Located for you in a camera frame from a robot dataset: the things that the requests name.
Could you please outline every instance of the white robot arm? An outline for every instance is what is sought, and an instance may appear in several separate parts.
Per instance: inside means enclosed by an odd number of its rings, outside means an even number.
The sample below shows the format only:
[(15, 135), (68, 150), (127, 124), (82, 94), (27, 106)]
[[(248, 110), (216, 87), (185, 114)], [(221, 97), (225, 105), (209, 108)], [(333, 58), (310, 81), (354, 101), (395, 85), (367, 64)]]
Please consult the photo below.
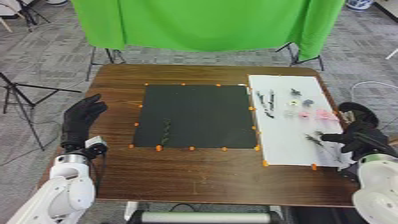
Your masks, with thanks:
[(372, 224), (398, 223), (398, 159), (372, 154), (360, 160), (361, 190), (354, 194), (354, 205)]
[(95, 203), (97, 189), (89, 177), (93, 155), (107, 152), (102, 137), (88, 140), (89, 147), (56, 158), (47, 181), (8, 224), (75, 224)]

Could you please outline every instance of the wooden table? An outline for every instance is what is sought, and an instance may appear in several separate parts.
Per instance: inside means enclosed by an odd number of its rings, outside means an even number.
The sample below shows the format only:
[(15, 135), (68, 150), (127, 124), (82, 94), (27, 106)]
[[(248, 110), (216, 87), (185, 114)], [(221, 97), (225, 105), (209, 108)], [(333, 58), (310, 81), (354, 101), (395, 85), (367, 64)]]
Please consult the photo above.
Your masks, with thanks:
[(358, 186), (336, 169), (264, 167), (255, 150), (129, 148), (145, 99), (145, 84), (249, 84), (248, 74), (315, 76), (335, 105), (320, 75), (308, 68), (105, 65), (88, 96), (104, 95), (109, 111), (91, 134), (111, 146), (98, 199), (351, 207)]

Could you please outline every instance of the metal stand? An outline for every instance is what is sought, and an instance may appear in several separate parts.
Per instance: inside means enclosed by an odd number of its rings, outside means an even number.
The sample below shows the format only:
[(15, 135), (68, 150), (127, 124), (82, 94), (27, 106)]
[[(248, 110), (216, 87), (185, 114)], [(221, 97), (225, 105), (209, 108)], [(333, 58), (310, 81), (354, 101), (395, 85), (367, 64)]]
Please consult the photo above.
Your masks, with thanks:
[(285, 48), (288, 48), (288, 51), (290, 51), (290, 58), (292, 58), (292, 61), (296, 60), (296, 57), (294, 57), (294, 51), (292, 51), (292, 47), (290, 47), (290, 45), (294, 44), (294, 42), (288, 42), (285, 45), (283, 45), (283, 47), (276, 50), (276, 52), (281, 52), (281, 50), (285, 49)]
[(322, 60), (320, 55), (319, 55), (315, 58), (312, 58), (312, 59), (308, 59), (308, 60), (304, 60), (304, 61), (299, 61), (301, 51), (297, 52), (297, 55), (294, 55), (294, 51), (292, 51), (292, 47), (290, 47), (292, 44), (294, 44), (294, 42), (288, 42), (288, 43), (283, 45), (283, 47), (276, 50), (276, 52), (280, 52), (285, 48), (288, 48), (288, 51), (290, 51), (290, 58), (292, 58), (290, 67), (292, 67), (294, 65), (299, 65), (299, 64), (306, 63), (308, 61), (319, 60), (319, 62), (320, 62), (320, 69), (322, 69), (322, 71), (326, 71), (326, 65), (324, 65), (324, 60)]
[[(109, 56), (109, 61), (111, 64), (116, 64), (116, 54), (121, 58), (121, 63), (120, 64), (127, 64), (127, 60), (121, 56), (121, 51), (120, 50), (113, 50), (113, 54), (111, 54), (111, 49), (105, 48), (105, 52), (107, 52), (107, 56)], [(89, 63), (89, 69), (88, 69), (88, 76), (86, 76), (86, 82), (89, 82), (89, 78), (91, 78), (91, 69), (95, 65), (105, 65), (95, 62), (95, 57), (97, 57), (97, 47), (93, 47), (93, 52), (91, 52), (91, 63)]]
[(26, 16), (29, 32), (33, 32), (31, 25), (38, 26), (40, 23), (34, 19), (31, 11), (34, 12), (36, 16), (40, 16), (49, 23), (52, 23), (52, 22), (49, 21), (47, 17), (42, 15), (42, 13), (34, 10), (34, 8), (29, 6), (29, 4), (22, 0), (17, 0), (17, 1), (20, 3), (20, 7), (22, 7), (22, 14)]
[[(34, 129), (34, 122), (33, 122), (31, 117), (29, 117), (29, 113), (27, 113), (27, 110), (26, 110), (26, 107), (24, 107), (22, 99), (26, 101), (26, 104), (31, 106), (31, 110), (34, 110), (34, 107), (38, 106), (38, 104), (50, 98), (50, 96), (58, 92), (82, 93), (82, 91), (70, 90), (70, 89), (61, 89), (61, 88), (52, 88), (52, 87), (45, 87), (45, 86), (36, 86), (36, 85), (27, 85), (27, 84), (20, 84), (17, 82), (13, 83), (2, 72), (0, 72), (0, 78), (2, 78), (2, 80), (6, 82), (6, 84), (8, 84), (6, 87), (4, 87), (6, 88), (4, 114), (8, 113), (10, 104), (18, 104), (20, 109), (22, 109), (22, 113), (24, 113), (24, 117), (26, 117), (26, 120), (27, 120), (27, 123), (29, 123), (29, 127), (31, 127), (31, 130), (33, 130), (33, 133), (34, 133), (34, 138), (36, 138), (42, 150), (45, 151), (45, 146), (43, 146), (43, 143), (42, 143), (42, 139), (40, 139), (40, 135), (38, 135), (36, 129)], [(29, 99), (29, 97), (24, 94), (22, 90), (18, 89), (18, 86), (29, 87), (29, 88), (36, 88), (36, 89), (47, 89), (47, 90), (54, 90), (54, 91), (36, 102), (33, 102), (33, 100)], [(17, 97), (17, 103), (10, 102), (10, 95), (11, 95), (11, 93), (15, 94), (15, 97)]]

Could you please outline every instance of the black mat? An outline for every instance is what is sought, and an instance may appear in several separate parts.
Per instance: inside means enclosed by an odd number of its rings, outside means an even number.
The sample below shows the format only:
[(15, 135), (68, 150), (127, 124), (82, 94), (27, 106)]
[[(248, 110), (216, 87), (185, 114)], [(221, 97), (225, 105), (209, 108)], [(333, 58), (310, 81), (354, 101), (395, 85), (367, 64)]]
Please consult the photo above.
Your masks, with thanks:
[(139, 124), (137, 147), (253, 148), (246, 87), (148, 86)]

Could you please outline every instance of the white paper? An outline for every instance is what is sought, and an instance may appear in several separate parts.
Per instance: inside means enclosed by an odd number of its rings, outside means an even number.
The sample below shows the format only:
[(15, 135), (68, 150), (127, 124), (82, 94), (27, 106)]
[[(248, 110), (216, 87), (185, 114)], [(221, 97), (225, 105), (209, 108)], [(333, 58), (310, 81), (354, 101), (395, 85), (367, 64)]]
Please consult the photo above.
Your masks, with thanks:
[[(317, 136), (317, 131), (324, 133), (342, 133), (340, 122), (317, 119), (317, 110), (328, 110), (333, 113), (333, 108), (320, 88), (315, 77), (301, 76), (249, 76), (253, 88), (253, 103), (257, 107), (257, 123), (264, 156), (271, 165), (303, 165), (326, 167), (345, 166), (351, 160), (351, 153), (342, 154), (338, 143), (322, 142), (319, 146), (308, 139), (306, 134)], [(303, 96), (292, 96), (292, 88), (301, 91)], [(260, 91), (265, 106), (271, 102), (271, 91), (274, 91), (274, 119), (265, 114), (265, 109), (257, 94)], [(306, 100), (313, 100), (312, 107), (303, 106)], [(292, 106), (292, 100), (299, 100), (299, 105)], [(287, 111), (294, 112), (294, 116), (285, 115)], [(299, 116), (301, 112), (310, 112), (310, 117)]]

